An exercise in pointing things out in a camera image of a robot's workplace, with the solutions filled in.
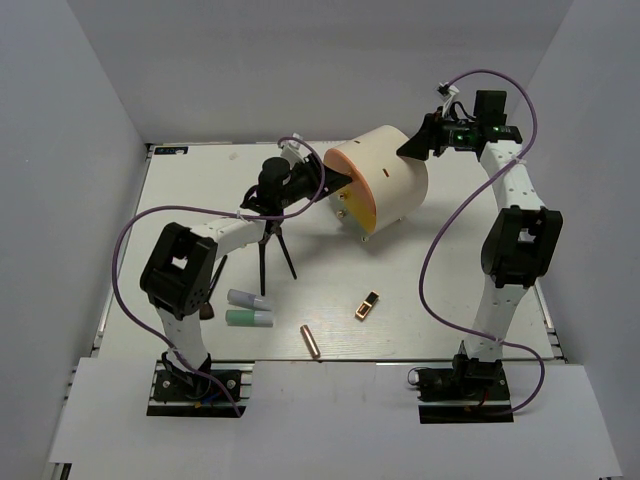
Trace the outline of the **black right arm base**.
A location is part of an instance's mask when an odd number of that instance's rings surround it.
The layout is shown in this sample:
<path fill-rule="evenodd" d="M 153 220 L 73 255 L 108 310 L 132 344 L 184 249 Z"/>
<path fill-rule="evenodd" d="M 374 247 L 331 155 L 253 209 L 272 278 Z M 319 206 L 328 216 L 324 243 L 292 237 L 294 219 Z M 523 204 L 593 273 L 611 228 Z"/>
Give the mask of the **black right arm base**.
<path fill-rule="evenodd" d="M 418 392 L 423 425 L 511 423 L 511 396 L 500 360 L 457 354 L 448 368 L 415 367 L 407 374 Z"/>

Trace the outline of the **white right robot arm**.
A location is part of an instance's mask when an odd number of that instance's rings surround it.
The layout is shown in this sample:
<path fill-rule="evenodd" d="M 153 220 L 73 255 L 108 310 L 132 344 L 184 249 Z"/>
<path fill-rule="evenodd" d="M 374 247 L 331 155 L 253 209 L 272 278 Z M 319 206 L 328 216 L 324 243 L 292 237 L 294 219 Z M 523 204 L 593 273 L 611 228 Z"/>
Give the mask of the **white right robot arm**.
<path fill-rule="evenodd" d="M 480 305 L 459 350 L 484 364 L 501 360 L 516 309 L 547 273 L 563 226 L 562 214 L 546 207 L 531 182 L 520 131 L 507 123 L 506 99 L 502 90 L 479 90 L 468 118 L 459 118 L 447 100 L 396 151 L 402 159 L 420 161 L 447 149 L 472 152 L 488 176 L 498 215 L 481 248 Z"/>

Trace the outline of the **black gold square lipstick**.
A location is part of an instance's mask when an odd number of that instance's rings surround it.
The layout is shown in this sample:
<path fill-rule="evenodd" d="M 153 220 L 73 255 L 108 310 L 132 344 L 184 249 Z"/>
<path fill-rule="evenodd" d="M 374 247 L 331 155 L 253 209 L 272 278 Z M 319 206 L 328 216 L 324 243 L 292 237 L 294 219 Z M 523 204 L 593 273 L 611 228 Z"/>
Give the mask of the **black gold square lipstick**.
<path fill-rule="evenodd" d="M 371 291 L 357 308 L 355 317 L 359 320 L 364 320 L 378 301 L 379 294 L 375 291 Z"/>

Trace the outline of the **black makeup brush wide head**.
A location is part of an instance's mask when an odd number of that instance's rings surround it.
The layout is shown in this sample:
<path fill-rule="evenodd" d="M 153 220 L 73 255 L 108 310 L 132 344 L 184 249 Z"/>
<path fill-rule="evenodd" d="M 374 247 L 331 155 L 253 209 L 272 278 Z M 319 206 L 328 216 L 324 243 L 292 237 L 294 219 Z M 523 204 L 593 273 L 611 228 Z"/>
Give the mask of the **black makeup brush wide head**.
<path fill-rule="evenodd" d="M 271 223 L 265 224 L 262 238 L 258 241 L 260 294 L 266 295 L 266 245 L 271 236 Z"/>

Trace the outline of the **yellow organizer drawer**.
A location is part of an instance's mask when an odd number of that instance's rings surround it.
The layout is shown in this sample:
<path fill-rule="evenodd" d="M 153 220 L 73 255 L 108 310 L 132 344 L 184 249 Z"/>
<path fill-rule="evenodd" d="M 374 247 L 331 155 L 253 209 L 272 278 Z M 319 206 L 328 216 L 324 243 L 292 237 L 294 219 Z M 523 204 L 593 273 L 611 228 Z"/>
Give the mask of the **yellow organizer drawer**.
<path fill-rule="evenodd" d="M 344 194 L 344 206 L 367 235 L 374 232 L 376 227 L 375 204 L 368 195 L 349 191 Z"/>

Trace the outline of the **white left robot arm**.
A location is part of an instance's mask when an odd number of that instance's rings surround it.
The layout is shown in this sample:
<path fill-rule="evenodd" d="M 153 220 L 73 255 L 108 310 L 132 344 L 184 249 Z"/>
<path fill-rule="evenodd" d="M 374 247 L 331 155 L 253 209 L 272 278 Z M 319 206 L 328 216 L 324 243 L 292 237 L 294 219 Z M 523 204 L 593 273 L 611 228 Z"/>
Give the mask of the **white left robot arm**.
<path fill-rule="evenodd" d="M 211 387 L 211 356 L 201 335 L 200 309 L 209 301 L 215 262 L 256 243 L 264 286 L 266 243 L 271 236 L 281 235 L 284 209 L 304 198 L 321 200 L 351 182 L 350 176 L 320 167 L 311 158 L 290 164 L 282 157 L 271 157 L 263 162 L 257 184 L 241 203 L 243 209 L 259 214 L 259 220 L 234 216 L 193 228 L 175 222 L 164 227 L 143 269 L 140 287 L 171 342 L 162 363 L 177 376 L 177 387 L 188 398 L 202 398 Z M 182 360 L 190 365 L 184 367 Z"/>

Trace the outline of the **rose gold lipstick tube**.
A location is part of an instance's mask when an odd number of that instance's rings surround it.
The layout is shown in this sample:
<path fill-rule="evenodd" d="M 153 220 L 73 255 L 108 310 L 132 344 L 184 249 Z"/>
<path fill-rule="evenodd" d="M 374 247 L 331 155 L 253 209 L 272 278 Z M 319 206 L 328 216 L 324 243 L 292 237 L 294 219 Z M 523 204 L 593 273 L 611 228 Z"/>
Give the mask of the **rose gold lipstick tube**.
<path fill-rule="evenodd" d="M 313 334 L 308 325 L 302 325 L 300 327 L 301 336 L 305 342 L 305 345 L 309 351 L 309 354 L 313 360 L 318 360 L 321 357 L 320 349 L 313 337 Z"/>

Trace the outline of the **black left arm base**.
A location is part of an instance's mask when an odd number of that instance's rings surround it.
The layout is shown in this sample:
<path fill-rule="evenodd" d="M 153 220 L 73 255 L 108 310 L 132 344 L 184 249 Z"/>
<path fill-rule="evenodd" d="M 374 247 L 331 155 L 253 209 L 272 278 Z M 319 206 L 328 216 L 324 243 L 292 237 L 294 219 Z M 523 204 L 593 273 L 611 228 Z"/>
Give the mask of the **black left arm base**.
<path fill-rule="evenodd" d="M 254 363 L 214 362 L 212 364 L 210 375 L 223 383 L 229 391 L 240 412 L 240 415 L 237 415 L 234 407 L 215 382 L 199 377 L 196 384 L 190 386 L 157 361 L 146 415 L 238 419 L 244 414 L 251 395 L 253 368 Z"/>

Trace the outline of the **cream round drawer organizer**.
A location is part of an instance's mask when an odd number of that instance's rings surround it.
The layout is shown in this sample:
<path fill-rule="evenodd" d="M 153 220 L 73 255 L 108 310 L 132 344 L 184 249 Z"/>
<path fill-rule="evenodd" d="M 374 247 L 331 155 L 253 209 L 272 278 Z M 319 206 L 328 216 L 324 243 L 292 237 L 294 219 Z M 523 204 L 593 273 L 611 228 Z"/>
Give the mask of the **cream round drawer organizer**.
<path fill-rule="evenodd" d="M 355 157 L 371 189 L 376 207 L 376 227 L 367 235 L 349 215 L 339 191 L 329 196 L 335 215 L 364 241 L 418 209 L 426 197 L 426 164 L 405 160 L 396 150 L 408 140 L 399 129 L 383 125 L 337 146 Z"/>

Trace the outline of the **black makeup brush slim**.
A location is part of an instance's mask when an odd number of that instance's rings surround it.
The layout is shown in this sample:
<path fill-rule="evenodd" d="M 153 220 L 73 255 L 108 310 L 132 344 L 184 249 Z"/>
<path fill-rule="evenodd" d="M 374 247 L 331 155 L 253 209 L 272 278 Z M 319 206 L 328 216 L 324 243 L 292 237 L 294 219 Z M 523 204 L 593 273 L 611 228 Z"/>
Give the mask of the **black makeup brush slim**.
<path fill-rule="evenodd" d="M 282 227 L 280 225 L 277 225 L 275 227 L 274 233 L 275 233 L 276 238 L 277 238 L 277 240 L 279 242 L 280 248 L 281 248 L 282 253 L 284 255 L 284 258 L 285 258 L 285 260 L 287 262 L 287 265 L 288 265 L 288 268 L 290 270 L 290 273 L 291 273 L 293 279 L 296 280 L 298 278 L 298 276 L 297 276 L 297 273 L 296 273 L 296 270 L 295 270 L 291 255 L 289 253 L 288 247 L 287 247 L 285 239 L 284 239 L 284 235 L 283 235 L 283 232 L 282 232 Z"/>

